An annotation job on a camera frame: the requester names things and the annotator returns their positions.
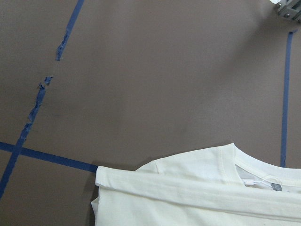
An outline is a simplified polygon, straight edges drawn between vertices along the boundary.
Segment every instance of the white tag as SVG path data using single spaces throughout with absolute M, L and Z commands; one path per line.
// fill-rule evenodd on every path
M 244 179 L 243 179 L 243 181 L 244 181 L 244 184 L 245 184 L 245 185 L 254 185 L 254 180 L 251 180 L 251 179 L 246 179 L 246 180 L 244 180 Z

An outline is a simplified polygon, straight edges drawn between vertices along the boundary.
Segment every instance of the metal bracket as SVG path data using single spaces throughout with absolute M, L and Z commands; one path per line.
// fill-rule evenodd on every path
M 281 0 L 276 6 L 279 16 L 301 24 L 301 0 Z

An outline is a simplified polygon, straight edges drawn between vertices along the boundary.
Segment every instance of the garment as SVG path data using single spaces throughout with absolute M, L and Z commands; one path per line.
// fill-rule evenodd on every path
M 244 179 L 266 181 L 248 186 Z M 301 169 L 262 162 L 234 143 L 136 171 L 99 166 L 95 183 L 96 226 L 301 226 Z

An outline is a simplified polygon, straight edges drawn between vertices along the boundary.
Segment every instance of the neckline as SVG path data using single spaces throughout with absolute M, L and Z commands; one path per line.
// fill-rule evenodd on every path
M 260 161 L 235 146 L 234 143 L 220 146 L 224 173 L 230 183 L 246 187 L 236 165 L 267 182 L 282 186 L 301 186 L 301 169 L 283 168 Z

